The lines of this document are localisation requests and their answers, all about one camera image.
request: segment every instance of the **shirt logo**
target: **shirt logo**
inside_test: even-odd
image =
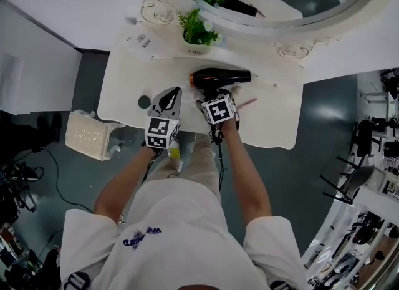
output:
[[[126,247],[132,247],[133,250],[136,250],[138,245],[143,241],[144,237],[147,234],[158,234],[158,233],[162,233],[162,231],[161,229],[156,227],[154,228],[148,227],[144,234],[140,230],[137,230],[133,235],[133,239],[132,240],[125,239],[123,241],[123,245]]]

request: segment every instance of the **t-shirt sleeve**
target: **t-shirt sleeve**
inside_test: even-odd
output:
[[[61,246],[62,283],[77,271],[87,273],[93,280],[101,272],[117,238],[118,226],[110,218],[68,210]]]
[[[244,250],[271,285],[285,281],[291,288],[308,289],[305,267],[290,222],[282,217],[260,217],[246,228]]]

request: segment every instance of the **white pot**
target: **white pot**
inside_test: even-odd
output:
[[[183,52],[191,54],[191,55],[203,55],[203,54],[209,53],[211,50],[210,45],[190,44],[190,43],[187,43],[184,38],[181,38],[181,46],[182,46]]]

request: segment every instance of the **beige pants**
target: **beige pants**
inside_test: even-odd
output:
[[[178,172],[181,160],[166,158],[149,174],[145,183],[167,178],[195,181],[210,189],[221,203],[219,172],[214,162],[214,156],[215,152],[209,135],[197,134],[190,162],[184,171]]]

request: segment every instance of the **white t-shirt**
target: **white t-shirt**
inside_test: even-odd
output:
[[[308,289],[288,220],[252,220],[241,247],[228,233],[215,195],[178,178],[143,185],[122,233],[110,218],[69,210],[61,247],[62,283],[76,271],[90,276],[91,289],[178,290],[203,284],[220,290],[268,290],[277,280]]]

